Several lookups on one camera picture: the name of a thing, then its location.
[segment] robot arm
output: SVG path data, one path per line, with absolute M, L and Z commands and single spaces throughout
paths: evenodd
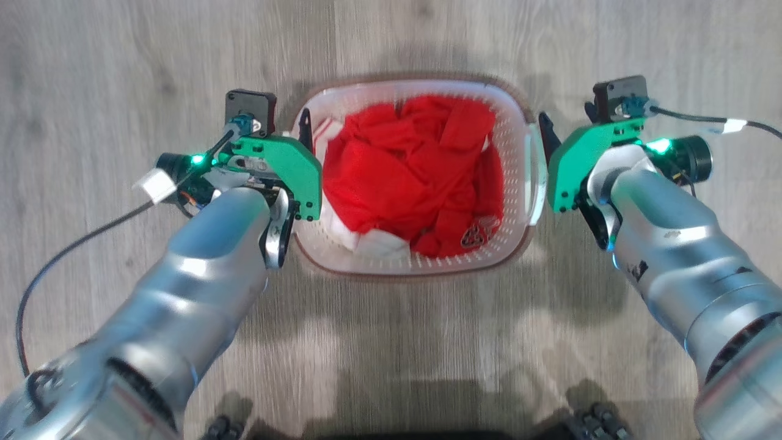
M 309 114 L 301 142 L 274 136 L 275 101 L 230 91 L 224 139 L 231 143 L 214 158 L 161 156 L 147 178 L 168 174 L 165 201 L 203 209 L 92 337 L 2 403 L 0 438 L 182 438 L 187 401 L 252 310 L 267 269 L 282 266 L 292 222 L 320 214 Z M 165 197 L 143 187 L 154 201 Z
M 259 240 L 271 213 L 231 189 L 170 240 L 166 254 L 86 342 L 41 370 L 33 396 L 0 407 L 9 438 L 180 438 L 185 405 L 264 288 Z
M 693 359 L 700 385 L 694 418 L 703 439 L 779 437 L 782 290 L 723 233 L 714 212 L 679 187 L 709 177 L 708 145 L 697 136 L 645 145 L 635 139 L 647 112 L 640 104 L 633 115 L 623 100 L 645 98 L 643 77 L 598 84 L 595 92 L 587 105 L 594 125 L 561 146 L 541 115 L 552 207 L 572 197 L 598 245 Z M 616 118 L 619 110 L 629 111 Z M 585 136 L 592 130 L 597 134 Z M 603 140 L 597 148 L 595 138 Z M 586 171 L 578 174 L 575 162 Z M 563 171 L 570 171 L 566 179 L 554 177 Z

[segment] red garment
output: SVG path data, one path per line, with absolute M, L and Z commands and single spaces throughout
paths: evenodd
M 328 143 L 323 190 L 357 233 L 381 229 L 429 257 L 463 254 L 499 228 L 503 175 L 494 114 L 442 96 L 380 104 L 352 114 Z

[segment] green led light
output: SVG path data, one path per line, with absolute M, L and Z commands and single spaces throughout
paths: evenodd
M 671 139 L 657 139 L 656 141 L 648 142 L 646 147 L 656 153 L 663 154 L 671 147 Z

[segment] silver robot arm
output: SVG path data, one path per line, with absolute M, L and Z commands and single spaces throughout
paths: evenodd
M 606 151 L 587 191 L 617 269 L 695 363 L 703 439 L 782 438 L 782 290 L 642 147 Z
M 205 207 L 100 330 L 2 403 L 0 438 L 182 438 L 190 395 L 265 287 L 270 220 L 254 189 Z

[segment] basket rim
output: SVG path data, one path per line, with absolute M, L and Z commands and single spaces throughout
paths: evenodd
M 397 82 L 397 81 L 432 81 L 432 80 L 464 81 L 464 82 L 472 82 L 476 84 L 491 85 L 493 87 L 496 87 L 500 89 L 502 92 L 508 94 L 508 96 L 514 101 L 514 103 L 521 110 L 522 116 L 527 122 L 527 125 L 536 125 L 533 116 L 533 111 L 529 106 L 529 101 L 526 98 L 526 96 L 518 88 L 511 85 L 507 81 L 502 80 L 501 78 L 497 78 L 486 74 L 464 74 L 464 73 L 456 73 L 456 72 L 448 73 L 448 72 L 436 72 L 436 71 L 421 71 L 421 72 L 407 72 L 407 73 L 400 73 L 400 74 L 364 74 L 364 75 L 334 79 L 331 81 L 326 81 L 325 83 L 321 83 L 317 87 L 312 88 L 303 97 L 303 102 L 299 106 L 299 109 L 294 113 L 293 120 L 291 121 L 290 126 L 291 127 L 296 126 L 298 115 L 301 114 L 301 111 L 304 109 L 307 103 L 309 103 L 314 97 L 319 96 L 321 93 L 327 92 L 332 89 L 345 88 L 345 87 L 350 87 L 355 85 L 372 85 L 372 84 Z M 303 254 L 303 256 L 307 258 L 307 262 L 304 264 L 311 265 L 312 269 L 316 269 L 317 271 L 322 272 L 322 274 L 324 275 L 342 276 L 342 277 L 347 276 L 355 280 L 362 280 L 362 279 L 386 280 L 387 279 L 388 281 L 392 281 L 394 279 L 398 280 L 399 278 L 424 279 L 424 278 L 436 278 L 436 277 L 444 277 L 444 276 L 459 276 L 464 274 L 485 272 L 491 269 L 496 269 L 502 265 L 507 264 L 513 258 L 516 258 L 521 252 L 523 252 L 529 246 L 529 244 L 532 241 L 534 230 L 535 230 L 535 225 L 527 225 L 524 228 L 524 232 L 522 233 L 522 236 L 518 244 L 516 245 L 516 247 L 514 247 L 510 252 L 508 252 L 508 254 L 504 258 L 502 258 L 499 261 L 478 268 L 466 268 L 466 269 L 457 269 L 452 272 L 432 272 L 432 273 L 362 273 L 362 272 L 348 272 L 348 271 L 329 269 L 324 267 L 318 261 L 316 261 L 307 252 L 306 248 L 301 243 L 301 238 L 298 233 L 295 235 L 295 238 L 296 238 L 296 247 L 301 252 L 301 254 Z

